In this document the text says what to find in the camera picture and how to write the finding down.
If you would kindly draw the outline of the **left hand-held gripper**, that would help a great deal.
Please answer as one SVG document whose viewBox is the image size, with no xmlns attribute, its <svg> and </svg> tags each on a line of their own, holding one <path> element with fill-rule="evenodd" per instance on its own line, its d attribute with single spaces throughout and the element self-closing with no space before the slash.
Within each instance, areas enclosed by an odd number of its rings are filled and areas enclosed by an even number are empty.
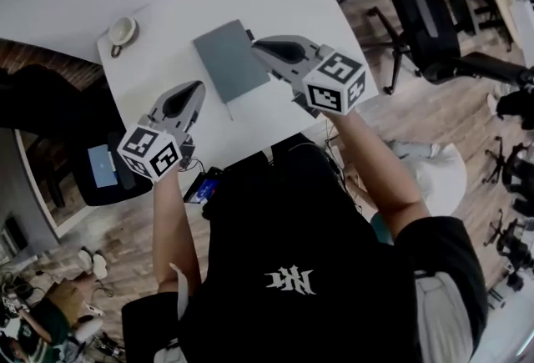
<svg viewBox="0 0 534 363">
<path fill-rule="evenodd" d="M 128 168 L 153 182 L 176 165 L 187 168 L 195 149 L 189 131 L 198 120 L 204 97 L 201 81 L 182 83 L 162 93 L 118 145 Z"/>
</svg>

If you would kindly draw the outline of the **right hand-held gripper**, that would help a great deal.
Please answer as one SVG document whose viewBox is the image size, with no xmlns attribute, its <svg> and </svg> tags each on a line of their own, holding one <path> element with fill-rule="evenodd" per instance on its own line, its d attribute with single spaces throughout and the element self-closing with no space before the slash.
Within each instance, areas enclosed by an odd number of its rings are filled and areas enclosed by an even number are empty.
<svg viewBox="0 0 534 363">
<path fill-rule="evenodd" d="M 266 72 L 292 87 L 293 101 L 310 115 L 346 115 L 364 95 L 367 64 L 340 49 L 298 35 L 257 39 L 252 53 Z"/>
</svg>

